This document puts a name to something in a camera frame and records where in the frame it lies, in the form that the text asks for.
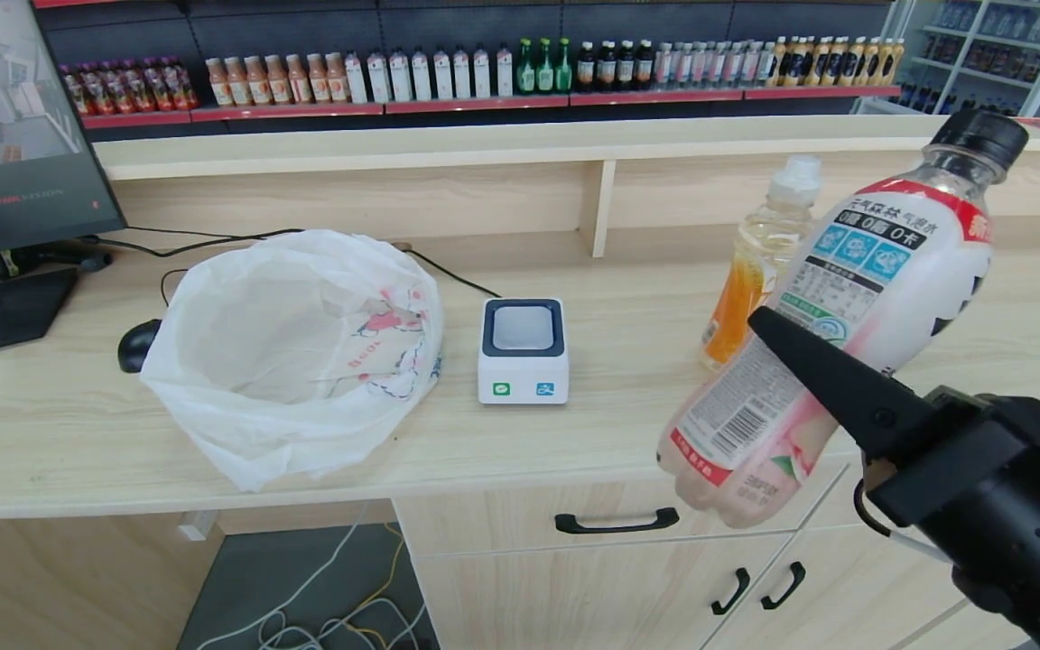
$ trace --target red shelf edge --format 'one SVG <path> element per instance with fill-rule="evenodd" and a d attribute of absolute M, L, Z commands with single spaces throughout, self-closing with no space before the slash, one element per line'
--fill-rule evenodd
<path fill-rule="evenodd" d="M 191 122 L 224 120 L 281 120 L 296 116 L 379 115 L 380 104 L 311 104 L 310 106 L 207 107 L 190 111 Z"/>
<path fill-rule="evenodd" d="M 677 104 L 682 102 L 738 102 L 738 87 L 708 90 L 644 90 L 634 93 L 573 94 L 573 106 L 623 106 L 624 104 Z"/>
<path fill-rule="evenodd" d="M 569 105 L 567 95 L 520 95 L 512 98 L 431 99 L 427 102 L 391 102 L 388 114 L 490 111 L 499 108 L 552 108 Z"/>
<path fill-rule="evenodd" d="M 792 85 L 747 87 L 745 99 L 895 98 L 900 85 Z"/>
<path fill-rule="evenodd" d="M 160 127 L 164 124 L 190 124 L 190 111 L 83 115 L 82 121 L 85 128 Z"/>

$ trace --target drawer handle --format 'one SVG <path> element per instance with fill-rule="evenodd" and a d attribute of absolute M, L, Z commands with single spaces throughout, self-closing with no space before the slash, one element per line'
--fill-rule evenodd
<path fill-rule="evenodd" d="M 641 530 L 664 530 L 681 520 L 681 515 L 676 513 L 676 508 L 660 508 L 656 510 L 656 521 L 652 523 L 639 523 L 634 526 L 614 526 L 590 528 L 580 525 L 575 515 L 556 515 L 556 530 L 569 535 L 604 535 L 604 534 L 634 534 Z"/>
<path fill-rule="evenodd" d="M 725 605 L 722 605 L 722 601 L 720 600 L 713 601 L 713 604 L 710 605 L 710 607 L 713 608 L 713 614 L 717 614 L 718 617 L 723 617 L 725 614 L 728 614 L 729 609 L 733 608 L 733 605 L 735 605 L 735 602 L 744 596 L 744 590 L 749 589 L 749 569 L 739 567 L 735 572 L 735 575 L 737 576 L 737 590 L 733 592 L 733 598 L 729 598 L 729 601 L 726 602 Z"/>
<path fill-rule="evenodd" d="M 804 565 L 801 563 L 794 563 L 789 565 L 789 571 L 792 573 L 792 584 L 789 584 L 789 589 L 784 590 L 783 596 L 777 598 L 777 600 L 773 600 L 768 596 L 760 599 L 760 605 L 764 609 L 776 609 L 780 607 L 780 605 L 782 605 L 785 600 L 788 600 L 789 596 L 792 596 L 792 593 L 801 587 L 801 583 L 805 581 Z"/>

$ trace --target cabinet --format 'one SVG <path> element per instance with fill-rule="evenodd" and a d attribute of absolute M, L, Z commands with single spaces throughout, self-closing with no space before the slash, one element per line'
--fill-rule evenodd
<path fill-rule="evenodd" d="M 794 588 L 796 563 L 804 580 Z M 961 600 L 948 573 L 864 526 L 801 530 L 705 650 L 886 649 Z"/>
<path fill-rule="evenodd" d="M 709 605 L 731 600 L 737 568 L 759 576 L 789 537 L 449 555 L 413 564 L 444 650 L 695 650 L 725 618 Z"/>
<path fill-rule="evenodd" d="M 887 34 L 907 38 L 899 102 L 863 112 L 947 113 L 964 106 L 1040 115 L 1040 1 L 909 0 Z"/>
<path fill-rule="evenodd" d="M 958 650 L 1006 650 L 1018 647 L 1030 639 L 1022 628 L 1010 624 L 1006 618 L 984 613 L 968 601 L 962 601 L 950 614 L 903 650 L 948 650 L 950 647 L 957 647 Z"/>

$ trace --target orange juice bottle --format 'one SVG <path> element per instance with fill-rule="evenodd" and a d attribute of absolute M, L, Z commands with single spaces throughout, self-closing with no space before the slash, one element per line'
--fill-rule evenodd
<path fill-rule="evenodd" d="M 821 160 L 789 156 L 773 176 L 764 204 L 744 217 L 725 291 L 701 337 L 701 361 L 710 369 L 733 359 L 749 332 L 748 317 L 777 283 L 801 238 L 812 228 L 809 208 L 821 192 Z"/>

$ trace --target barcode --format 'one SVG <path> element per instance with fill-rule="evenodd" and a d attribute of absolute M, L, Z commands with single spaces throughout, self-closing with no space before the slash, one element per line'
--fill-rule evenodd
<path fill-rule="evenodd" d="M 713 447 L 725 452 L 730 461 L 735 460 L 735 454 L 754 443 L 766 423 L 764 417 L 756 411 L 740 407 L 740 411 L 735 412 L 735 415 L 722 425 L 722 431 L 713 436 Z"/>

